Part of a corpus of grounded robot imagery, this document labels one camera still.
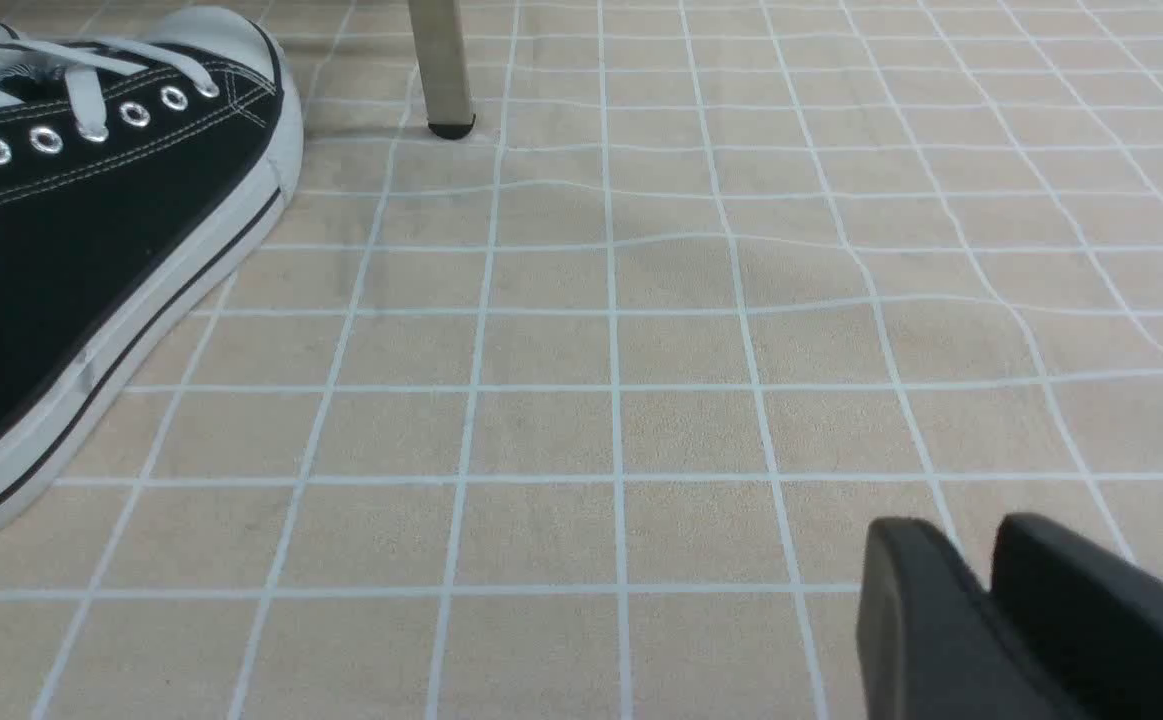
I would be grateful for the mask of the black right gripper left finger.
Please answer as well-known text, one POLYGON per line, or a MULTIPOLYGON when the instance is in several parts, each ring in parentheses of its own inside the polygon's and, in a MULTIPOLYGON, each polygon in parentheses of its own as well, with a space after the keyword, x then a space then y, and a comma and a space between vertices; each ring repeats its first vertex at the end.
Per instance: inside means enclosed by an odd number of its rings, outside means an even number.
POLYGON ((1089 719, 1053 680, 946 534, 866 529, 857 660, 869 719, 1089 719))

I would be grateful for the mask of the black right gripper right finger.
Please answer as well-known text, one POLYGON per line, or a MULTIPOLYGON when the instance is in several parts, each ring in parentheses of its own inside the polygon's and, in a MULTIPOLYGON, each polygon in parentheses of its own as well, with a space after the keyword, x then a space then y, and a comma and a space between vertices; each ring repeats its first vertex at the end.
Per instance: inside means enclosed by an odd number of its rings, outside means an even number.
POLYGON ((1163 580, 1034 512, 997 530, 991 596, 1097 719, 1163 719, 1163 580))

